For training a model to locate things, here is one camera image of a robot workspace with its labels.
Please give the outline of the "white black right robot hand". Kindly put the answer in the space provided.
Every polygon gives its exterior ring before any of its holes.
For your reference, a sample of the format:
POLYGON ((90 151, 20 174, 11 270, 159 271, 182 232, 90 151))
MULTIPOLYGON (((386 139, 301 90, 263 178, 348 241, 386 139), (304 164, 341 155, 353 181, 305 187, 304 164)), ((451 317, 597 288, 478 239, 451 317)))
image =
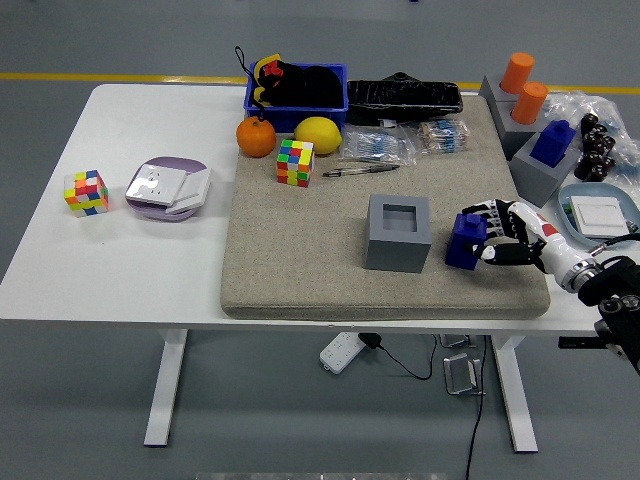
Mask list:
POLYGON ((519 201, 487 200, 462 210, 487 220, 487 238, 511 238, 511 243, 470 246, 468 251, 491 265, 534 265, 554 276, 569 293, 577 292, 598 271, 592 255, 571 247, 541 214, 519 201))

